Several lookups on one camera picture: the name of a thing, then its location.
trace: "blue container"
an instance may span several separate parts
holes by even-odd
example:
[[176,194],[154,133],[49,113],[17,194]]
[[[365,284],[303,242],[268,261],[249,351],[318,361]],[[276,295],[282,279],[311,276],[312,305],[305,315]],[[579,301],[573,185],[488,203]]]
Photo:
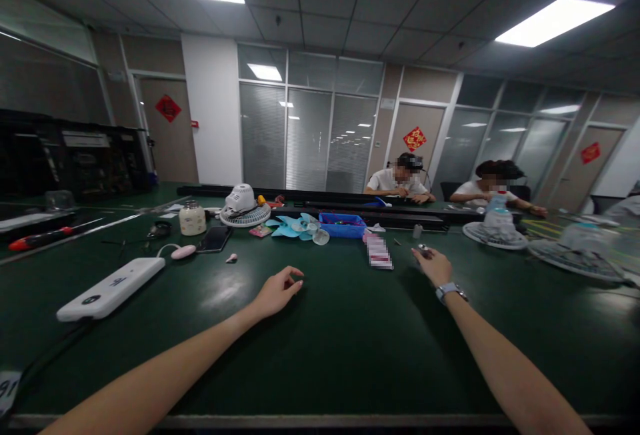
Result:
[[[336,225],[345,222],[351,225]],[[362,238],[367,224],[358,215],[342,215],[336,213],[320,213],[321,228],[336,238]]]

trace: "red diamond sign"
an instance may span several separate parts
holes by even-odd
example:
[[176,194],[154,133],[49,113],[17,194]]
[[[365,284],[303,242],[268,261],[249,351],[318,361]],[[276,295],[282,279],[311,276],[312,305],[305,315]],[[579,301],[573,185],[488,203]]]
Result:
[[158,103],[156,103],[155,109],[171,123],[182,111],[175,101],[171,99],[169,95],[164,95]]

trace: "small bottle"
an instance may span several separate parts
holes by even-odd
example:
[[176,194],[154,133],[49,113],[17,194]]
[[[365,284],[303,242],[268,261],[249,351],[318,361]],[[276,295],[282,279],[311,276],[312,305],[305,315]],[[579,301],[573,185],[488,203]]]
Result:
[[195,200],[185,202],[178,215],[180,219],[180,232],[184,236],[194,236],[204,233],[207,229],[205,209]]
[[507,209],[507,192],[505,190],[498,190],[498,192],[491,198],[489,206],[487,206],[486,213],[489,213],[492,209],[496,208]]

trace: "white fan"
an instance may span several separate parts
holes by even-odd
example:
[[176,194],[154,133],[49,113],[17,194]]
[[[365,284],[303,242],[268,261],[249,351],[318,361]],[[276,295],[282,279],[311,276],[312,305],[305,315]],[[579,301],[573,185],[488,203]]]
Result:
[[522,250],[529,243],[513,225],[509,210],[496,208],[485,215],[484,222],[471,222],[462,227],[462,232],[472,240],[503,250]]
[[630,282],[622,268],[607,259],[609,241],[594,224],[571,224],[563,230],[558,242],[534,240],[529,251],[548,264],[576,274],[607,282]]
[[253,188],[246,183],[236,185],[225,198],[225,207],[220,211],[220,221],[233,227],[256,226],[268,220],[271,207],[266,203],[258,206],[253,197]]

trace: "smartphone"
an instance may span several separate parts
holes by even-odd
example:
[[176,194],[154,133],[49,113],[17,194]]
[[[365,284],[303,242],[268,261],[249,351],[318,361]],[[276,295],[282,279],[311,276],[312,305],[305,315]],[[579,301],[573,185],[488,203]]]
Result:
[[211,227],[196,247],[196,253],[219,253],[227,244],[233,228],[228,226]]

